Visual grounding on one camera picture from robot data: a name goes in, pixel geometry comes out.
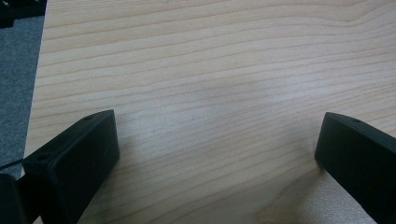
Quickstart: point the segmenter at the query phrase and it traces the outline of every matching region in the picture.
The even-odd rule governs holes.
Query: wood grain
[[[116,113],[81,223],[374,223],[313,158],[326,111],[396,135],[396,2],[50,0],[26,155]]]

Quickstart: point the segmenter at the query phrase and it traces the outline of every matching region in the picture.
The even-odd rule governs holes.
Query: floor
[[[0,166],[20,160],[32,106],[44,17],[0,29]],[[21,166],[0,173],[21,176]]]

